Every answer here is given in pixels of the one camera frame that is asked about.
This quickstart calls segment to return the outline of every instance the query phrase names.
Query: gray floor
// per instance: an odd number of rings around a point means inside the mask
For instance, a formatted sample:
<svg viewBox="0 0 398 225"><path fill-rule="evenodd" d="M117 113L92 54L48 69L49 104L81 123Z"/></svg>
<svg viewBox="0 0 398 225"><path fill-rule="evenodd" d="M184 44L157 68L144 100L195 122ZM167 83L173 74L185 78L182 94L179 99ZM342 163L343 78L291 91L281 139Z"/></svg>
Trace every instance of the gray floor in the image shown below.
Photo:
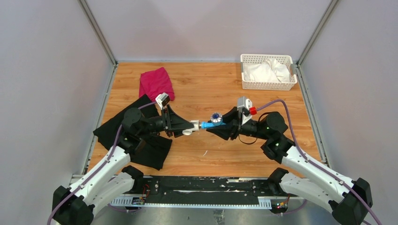
<svg viewBox="0 0 398 225"><path fill-rule="evenodd" d="M295 209L300 200L291 200ZM268 210L215 210L181 208L146 208L126 214L108 207L94 219L92 225L337 225L326 210L309 202L302 210L277 217Z"/></svg>

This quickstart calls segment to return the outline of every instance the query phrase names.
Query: red cable clip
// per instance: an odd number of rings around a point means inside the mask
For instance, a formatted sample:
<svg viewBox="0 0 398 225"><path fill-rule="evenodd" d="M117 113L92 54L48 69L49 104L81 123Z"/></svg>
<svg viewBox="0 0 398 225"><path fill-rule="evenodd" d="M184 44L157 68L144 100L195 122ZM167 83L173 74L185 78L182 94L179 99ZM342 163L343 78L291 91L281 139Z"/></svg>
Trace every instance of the red cable clip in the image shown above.
<svg viewBox="0 0 398 225"><path fill-rule="evenodd" d="M249 112L251 115L256 115L257 114L256 107L249 108Z"/></svg>

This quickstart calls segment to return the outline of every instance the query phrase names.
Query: blue tube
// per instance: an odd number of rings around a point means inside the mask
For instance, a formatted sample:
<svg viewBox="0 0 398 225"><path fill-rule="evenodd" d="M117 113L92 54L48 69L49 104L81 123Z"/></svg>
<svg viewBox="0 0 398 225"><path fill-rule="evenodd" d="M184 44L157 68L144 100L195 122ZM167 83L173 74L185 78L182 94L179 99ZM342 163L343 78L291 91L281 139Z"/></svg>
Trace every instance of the blue tube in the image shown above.
<svg viewBox="0 0 398 225"><path fill-rule="evenodd" d="M213 127L216 127L216 125L214 125L213 123L202 122L202 127L201 127L202 129L213 128Z"/></svg>

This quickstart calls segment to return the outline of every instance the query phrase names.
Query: plastic basket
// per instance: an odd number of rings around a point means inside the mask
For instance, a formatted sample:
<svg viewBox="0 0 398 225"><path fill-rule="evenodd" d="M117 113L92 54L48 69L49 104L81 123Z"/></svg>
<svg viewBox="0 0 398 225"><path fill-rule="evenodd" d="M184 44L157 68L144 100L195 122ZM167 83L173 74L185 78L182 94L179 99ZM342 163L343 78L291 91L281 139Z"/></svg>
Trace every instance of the plastic basket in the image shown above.
<svg viewBox="0 0 398 225"><path fill-rule="evenodd" d="M245 81L243 63L259 64L265 62L266 59L276 59L278 62L285 64L290 70L290 82L274 83L274 82L255 82ZM291 64L293 61L289 55L261 55L261 54L241 54L240 55L242 70L242 88L250 90L290 90L297 83L297 76L292 73Z"/></svg>

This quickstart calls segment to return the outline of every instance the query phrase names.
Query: wooden tabletop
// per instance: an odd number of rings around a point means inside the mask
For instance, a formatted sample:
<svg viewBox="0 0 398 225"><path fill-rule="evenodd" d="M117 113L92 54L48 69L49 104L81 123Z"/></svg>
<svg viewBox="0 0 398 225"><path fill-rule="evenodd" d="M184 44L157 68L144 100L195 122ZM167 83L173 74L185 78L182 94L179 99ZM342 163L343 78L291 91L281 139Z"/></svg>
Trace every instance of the wooden tabletop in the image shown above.
<svg viewBox="0 0 398 225"><path fill-rule="evenodd" d="M241 96L250 98L255 107L271 100L283 99L289 108L299 145L320 160L299 84L290 91L244 90L239 63L120 63L102 123L138 98L141 73L160 67L167 70L176 96L175 101L169 104L174 112L186 120L207 121L214 112L224 114L236 106L237 99ZM276 103L263 111L279 111L287 123L282 104ZM290 130L284 134L291 138ZM253 141L251 137L241 138L242 141ZM277 167L284 168L264 155L260 146L265 140L245 145L238 139L225 141L204 130L173 139L171 150L160 171L134 163L131 165L145 175L238 177L267 177ZM107 150L96 143L89 169L106 153Z"/></svg>

